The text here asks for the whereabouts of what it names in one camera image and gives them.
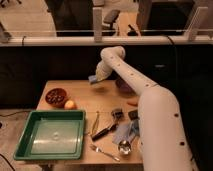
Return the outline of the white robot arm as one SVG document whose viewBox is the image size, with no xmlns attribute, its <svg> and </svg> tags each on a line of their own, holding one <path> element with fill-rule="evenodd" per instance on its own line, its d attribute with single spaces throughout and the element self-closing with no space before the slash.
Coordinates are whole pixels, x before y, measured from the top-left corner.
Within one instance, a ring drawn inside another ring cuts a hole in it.
<svg viewBox="0 0 213 171">
<path fill-rule="evenodd" d="M 199 171 L 186 139 L 176 96 L 124 62 L 123 47 L 104 48 L 100 56 L 97 80 L 102 81 L 116 71 L 139 96 L 140 150 L 144 171 Z"/>
</svg>

